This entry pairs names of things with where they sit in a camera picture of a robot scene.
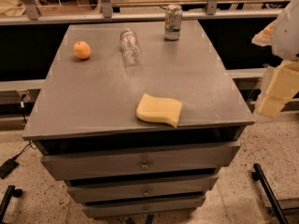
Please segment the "clear plastic bottle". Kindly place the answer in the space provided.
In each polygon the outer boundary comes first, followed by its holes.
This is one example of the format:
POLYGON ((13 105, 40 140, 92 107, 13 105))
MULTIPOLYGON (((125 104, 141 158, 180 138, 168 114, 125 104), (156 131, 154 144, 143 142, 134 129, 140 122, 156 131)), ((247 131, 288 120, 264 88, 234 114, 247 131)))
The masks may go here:
POLYGON ((122 57, 127 66, 141 64, 141 48, 134 30, 125 28, 120 35, 122 57))

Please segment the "black power adapter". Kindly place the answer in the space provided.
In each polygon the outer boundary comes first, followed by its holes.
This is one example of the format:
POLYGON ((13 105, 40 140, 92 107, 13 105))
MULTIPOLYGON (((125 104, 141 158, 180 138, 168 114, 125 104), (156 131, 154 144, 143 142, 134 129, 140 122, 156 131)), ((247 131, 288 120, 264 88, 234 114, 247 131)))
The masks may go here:
POLYGON ((0 166, 0 178, 4 179, 7 177, 18 165, 16 161, 8 159, 0 166))

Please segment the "grey drawer cabinet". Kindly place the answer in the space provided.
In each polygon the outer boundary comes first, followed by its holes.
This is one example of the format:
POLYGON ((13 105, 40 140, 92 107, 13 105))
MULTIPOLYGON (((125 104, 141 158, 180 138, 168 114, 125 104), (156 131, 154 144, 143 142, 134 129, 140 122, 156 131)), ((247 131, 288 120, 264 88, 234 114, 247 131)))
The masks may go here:
MULTIPOLYGON (((161 22, 136 22, 133 29, 142 50, 142 63, 138 66, 127 66, 123 61, 121 24, 68 28, 23 133, 36 144, 42 157, 234 142, 253 122, 247 104, 199 22, 184 22, 176 41, 164 39, 161 22), (86 60, 74 54, 74 44, 79 41, 86 42, 92 50, 86 60), (136 116, 144 93, 182 102, 177 128, 146 122, 136 116)), ((62 181, 67 187, 78 187, 185 175, 218 175, 222 167, 62 181)))

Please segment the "orange fruit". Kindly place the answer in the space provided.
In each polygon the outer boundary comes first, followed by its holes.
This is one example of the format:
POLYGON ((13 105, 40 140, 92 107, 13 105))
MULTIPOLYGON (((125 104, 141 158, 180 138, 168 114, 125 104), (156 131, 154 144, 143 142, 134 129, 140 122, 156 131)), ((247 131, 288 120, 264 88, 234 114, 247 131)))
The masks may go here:
POLYGON ((88 59, 92 54, 92 50, 90 46, 84 41, 79 41, 75 43, 73 47, 73 51, 75 56, 81 60, 88 59))

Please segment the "green white soda can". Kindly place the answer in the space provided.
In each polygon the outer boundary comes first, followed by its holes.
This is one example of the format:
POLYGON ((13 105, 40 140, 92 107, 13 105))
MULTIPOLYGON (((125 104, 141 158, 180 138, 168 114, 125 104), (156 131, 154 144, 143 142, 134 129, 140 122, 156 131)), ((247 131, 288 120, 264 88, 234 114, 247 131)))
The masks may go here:
POLYGON ((182 21, 181 5, 169 5, 165 11, 164 38, 178 40, 182 21))

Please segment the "middle grey drawer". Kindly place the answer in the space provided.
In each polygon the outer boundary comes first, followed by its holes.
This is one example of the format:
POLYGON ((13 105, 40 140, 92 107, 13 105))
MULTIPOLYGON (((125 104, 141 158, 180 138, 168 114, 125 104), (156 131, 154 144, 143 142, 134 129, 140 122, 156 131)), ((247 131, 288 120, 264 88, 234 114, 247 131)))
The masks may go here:
POLYGON ((98 203, 134 198, 205 192, 211 190, 217 175, 185 175, 157 179, 130 180, 106 184, 68 187, 67 193, 76 203, 98 203))

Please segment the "bottom grey drawer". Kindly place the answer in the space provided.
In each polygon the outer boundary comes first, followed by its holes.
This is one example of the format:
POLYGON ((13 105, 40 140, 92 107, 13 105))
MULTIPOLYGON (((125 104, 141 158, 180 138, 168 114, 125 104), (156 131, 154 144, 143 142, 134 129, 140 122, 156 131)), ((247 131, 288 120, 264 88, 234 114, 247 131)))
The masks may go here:
POLYGON ((90 218, 128 216, 163 211, 197 208, 203 204, 206 196, 200 194, 179 195, 177 197, 154 198, 147 200, 105 203, 83 206, 83 213, 90 218))

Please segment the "yellow sponge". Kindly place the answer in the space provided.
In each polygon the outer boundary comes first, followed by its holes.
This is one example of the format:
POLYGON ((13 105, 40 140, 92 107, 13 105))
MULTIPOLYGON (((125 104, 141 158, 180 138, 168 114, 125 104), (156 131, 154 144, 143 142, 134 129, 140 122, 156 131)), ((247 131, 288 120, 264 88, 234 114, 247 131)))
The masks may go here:
POLYGON ((177 128, 181 109, 182 102, 177 99, 144 93, 136 109, 136 116, 146 122, 165 123, 177 128))

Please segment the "black left base leg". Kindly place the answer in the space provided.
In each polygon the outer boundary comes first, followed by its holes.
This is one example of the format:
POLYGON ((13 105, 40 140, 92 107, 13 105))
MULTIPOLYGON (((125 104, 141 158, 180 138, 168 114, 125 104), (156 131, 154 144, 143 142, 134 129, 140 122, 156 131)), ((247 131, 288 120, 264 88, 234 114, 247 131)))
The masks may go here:
POLYGON ((15 186, 9 185, 7 187, 6 193, 0 203, 0 224, 3 223, 4 215, 7 211, 8 205, 12 197, 20 198, 22 196, 22 189, 17 189, 15 186))

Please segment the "metal window railing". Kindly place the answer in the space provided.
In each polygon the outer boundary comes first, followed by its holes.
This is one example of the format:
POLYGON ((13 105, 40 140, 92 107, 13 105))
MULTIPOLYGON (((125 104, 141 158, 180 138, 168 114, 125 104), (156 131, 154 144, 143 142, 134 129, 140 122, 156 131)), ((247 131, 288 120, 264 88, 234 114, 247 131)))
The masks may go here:
POLYGON ((162 21, 172 4, 184 8, 183 18, 276 17, 280 10, 249 8, 221 10, 221 6, 258 5, 291 0, 0 0, 0 25, 162 21))

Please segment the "top grey drawer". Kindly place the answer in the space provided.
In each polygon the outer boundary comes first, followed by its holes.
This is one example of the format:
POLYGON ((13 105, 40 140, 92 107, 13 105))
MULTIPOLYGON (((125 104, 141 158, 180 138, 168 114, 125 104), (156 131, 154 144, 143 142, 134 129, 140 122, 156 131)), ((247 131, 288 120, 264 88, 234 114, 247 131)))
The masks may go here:
POLYGON ((44 156, 41 163, 55 180, 141 175, 228 166, 238 141, 144 147, 44 156))

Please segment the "grey drawer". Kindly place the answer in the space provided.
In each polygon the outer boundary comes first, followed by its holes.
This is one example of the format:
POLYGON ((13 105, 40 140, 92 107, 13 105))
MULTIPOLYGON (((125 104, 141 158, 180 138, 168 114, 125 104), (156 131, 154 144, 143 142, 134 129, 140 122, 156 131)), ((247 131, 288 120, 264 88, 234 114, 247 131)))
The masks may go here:
POLYGON ((83 213, 90 218, 128 216, 163 211, 197 208, 203 204, 206 196, 200 194, 179 195, 177 197, 154 198, 147 200, 105 203, 83 206, 83 213))
POLYGON ((238 141, 144 147, 44 156, 41 163, 55 180, 141 175, 228 166, 238 141))
POLYGON ((157 179, 130 180, 106 184, 68 187, 67 193, 76 203, 98 203, 134 198, 205 192, 211 190, 217 175, 185 175, 157 179))

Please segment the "black base leg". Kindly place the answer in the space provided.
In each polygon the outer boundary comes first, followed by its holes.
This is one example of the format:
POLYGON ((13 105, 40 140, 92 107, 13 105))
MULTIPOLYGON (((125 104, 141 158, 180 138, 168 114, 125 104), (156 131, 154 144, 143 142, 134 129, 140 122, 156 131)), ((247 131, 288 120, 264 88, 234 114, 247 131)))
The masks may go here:
POLYGON ((275 213, 279 223, 280 224, 289 224, 287 218, 283 214, 283 211, 280 207, 280 204, 279 204, 273 190, 271 189, 271 187, 263 173, 261 165, 259 163, 254 163, 253 169, 254 169, 254 171, 251 173, 251 177, 254 181, 259 181, 261 183, 263 190, 264 190, 269 202, 271 203, 271 206, 274 210, 274 213, 275 213))
POLYGON ((3 223, 4 215, 7 211, 8 205, 12 197, 20 198, 22 196, 22 189, 17 189, 15 186, 9 185, 7 187, 6 193, 0 203, 0 224, 3 223))

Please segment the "black right base leg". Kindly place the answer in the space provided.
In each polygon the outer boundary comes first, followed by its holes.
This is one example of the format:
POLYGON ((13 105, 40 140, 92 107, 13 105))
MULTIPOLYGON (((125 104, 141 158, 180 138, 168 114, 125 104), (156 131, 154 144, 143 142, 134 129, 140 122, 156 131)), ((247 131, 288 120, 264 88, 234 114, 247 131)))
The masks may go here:
POLYGON ((263 173, 261 165, 259 163, 254 163, 253 169, 254 169, 254 171, 251 173, 251 177, 254 181, 259 181, 261 183, 263 190, 264 190, 269 202, 271 203, 271 206, 274 210, 274 213, 275 213, 279 223, 280 224, 289 224, 287 218, 283 214, 283 211, 280 207, 280 204, 279 204, 273 190, 271 189, 271 187, 263 173))

